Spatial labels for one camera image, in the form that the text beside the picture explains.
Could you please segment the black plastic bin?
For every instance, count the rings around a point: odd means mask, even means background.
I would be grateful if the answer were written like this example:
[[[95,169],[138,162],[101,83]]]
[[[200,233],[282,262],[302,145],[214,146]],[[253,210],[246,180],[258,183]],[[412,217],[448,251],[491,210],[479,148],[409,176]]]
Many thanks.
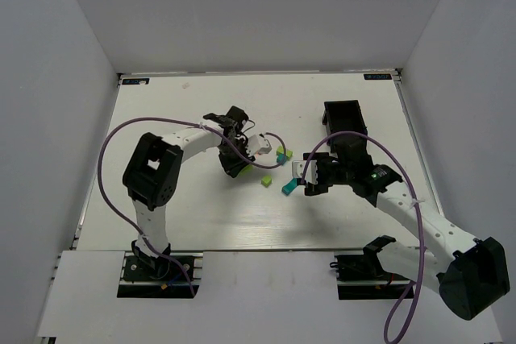
[[[339,131],[354,131],[363,135],[368,134],[358,100],[324,102],[322,124],[326,128],[327,135]],[[360,136],[350,136],[348,139],[335,137],[327,140],[327,145],[334,153],[336,153],[338,146],[345,143],[352,146],[360,146],[363,149],[367,147],[367,140]]]

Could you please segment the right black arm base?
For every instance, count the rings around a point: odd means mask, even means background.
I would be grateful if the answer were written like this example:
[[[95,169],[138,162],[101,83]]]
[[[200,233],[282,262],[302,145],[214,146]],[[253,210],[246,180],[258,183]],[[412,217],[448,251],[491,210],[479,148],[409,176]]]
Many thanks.
[[[395,300],[407,288],[410,281],[381,268],[378,255],[396,241],[380,236],[361,251],[336,253],[329,263],[335,273],[339,300]]]

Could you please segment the lime green arch block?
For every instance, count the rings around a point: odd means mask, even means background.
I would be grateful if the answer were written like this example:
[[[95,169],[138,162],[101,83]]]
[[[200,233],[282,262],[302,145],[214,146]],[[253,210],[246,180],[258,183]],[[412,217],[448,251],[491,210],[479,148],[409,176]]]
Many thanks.
[[[248,165],[246,165],[244,168],[242,168],[242,169],[239,171],[239,173],[237,174],[237,176],[242,176],[242,175],[244,175],[245,173],[250,172],[252,169],[253,169],[253,166],[252,166],[252,165],[250,165],[250,164],[248,164]]]

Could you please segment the lime green rectangular block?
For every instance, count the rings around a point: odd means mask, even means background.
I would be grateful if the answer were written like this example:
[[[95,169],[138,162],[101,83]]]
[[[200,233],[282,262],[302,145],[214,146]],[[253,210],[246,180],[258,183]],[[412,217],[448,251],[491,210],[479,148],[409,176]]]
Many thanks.
[[[279,146],[276,150],[276,154],[278,156],[285,155],[286,158],[289,160],[292,157],[293,152],[288,148],[284,149],[282,146]]]

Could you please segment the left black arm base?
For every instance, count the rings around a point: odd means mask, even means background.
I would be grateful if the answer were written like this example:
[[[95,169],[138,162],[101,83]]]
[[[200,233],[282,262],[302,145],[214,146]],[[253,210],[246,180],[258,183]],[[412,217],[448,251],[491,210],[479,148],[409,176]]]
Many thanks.
[[[193,299],[201,284],[202,254],[181,254],[175,256],[175,259],[188,274],[193,292],[175,263],[166,261],[153,271],[136,256],[126,253],[116,296],[119,299]]]

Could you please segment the teal arch block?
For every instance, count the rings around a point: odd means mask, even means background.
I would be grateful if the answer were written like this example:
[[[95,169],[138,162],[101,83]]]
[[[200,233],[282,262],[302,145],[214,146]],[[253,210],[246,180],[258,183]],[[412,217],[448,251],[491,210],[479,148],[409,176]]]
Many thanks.
[[[289,196],[299,185],[302,185],[301,178],[292,178],[287,184],[281,188],[281,192]]]

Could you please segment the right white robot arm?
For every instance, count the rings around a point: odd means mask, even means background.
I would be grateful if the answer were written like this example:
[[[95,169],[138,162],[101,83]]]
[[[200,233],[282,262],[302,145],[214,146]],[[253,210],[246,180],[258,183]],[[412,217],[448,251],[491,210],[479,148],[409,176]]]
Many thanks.
[[[368,243],[364,265],[372,276],[394,273],[421,280],[467,321],[510,291],[505,250],[496,239],[475,237],[415,198],[399,171],[373,163],[365,135],[341,131],[333,137],[337,145],[333,154],[313,150],[292,164],[293,177],[304,186],[305,195],[327,193],[334,185],[349,186],[419,242],[418,247],[407,247],[384,235]]]

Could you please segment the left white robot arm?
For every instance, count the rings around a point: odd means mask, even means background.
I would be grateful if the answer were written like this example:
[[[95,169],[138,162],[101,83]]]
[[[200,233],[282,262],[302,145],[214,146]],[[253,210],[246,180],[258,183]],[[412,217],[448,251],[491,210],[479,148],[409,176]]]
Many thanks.
[[[133,254],[153,271],[168,265],[163,255],[171,248],[166,235],[165,210],[177,188],[181,164],[212,147],[218,148],[223,171],[235,178],[255,161],[243,134],[249,121],[244,110],[232,106],[224,115],[207,114],[213,126],[187,127],[164,137],[146,133],[141,136],[123,173],[136,211],[137,226],[143,231],[131,244]]]

